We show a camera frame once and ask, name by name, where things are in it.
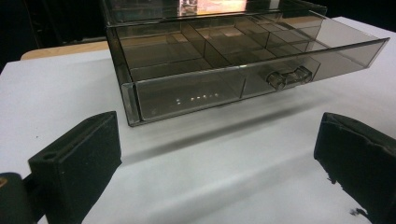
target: white table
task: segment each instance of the white table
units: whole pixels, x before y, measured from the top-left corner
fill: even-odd
[[[333,112],[396,138],[396,34],[371,68],[135,128],[108,50],[8,63],[0,76],[0,172],[87,117],[116,110],[123,165],[85,223],[369,223],[313,158]]]

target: dark background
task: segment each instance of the dark background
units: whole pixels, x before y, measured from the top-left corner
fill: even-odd
[[[327,7],[330,18],[343,16],[396,32],[390,1],[307,1]],[[0,0],[0,22],[0,72],[32,49],[105,40],[99,0]]]

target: smoky transparent plastic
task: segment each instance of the smoky transparent plastic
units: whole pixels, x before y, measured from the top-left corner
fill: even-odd
[[[130,126],[368,68],[388,42],[297,0],[103,0]]]

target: wooden edge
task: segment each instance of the wooden edge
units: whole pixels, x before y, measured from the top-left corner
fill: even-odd
[[[53,57],[53,56],[59,56],[59,55],[65,55],[65,54],[96,51],[96,50],[102,50],[102,49],[108,49],[108,44],[106,41],[94,42],[94,43],[88,43],[88,44],[71,45],[71,46],[63,46],[63,47],[58,47],[58,48],[34,49],[34,50],[24,53],[21,56],[21,61],[29,60],[29,59]]]

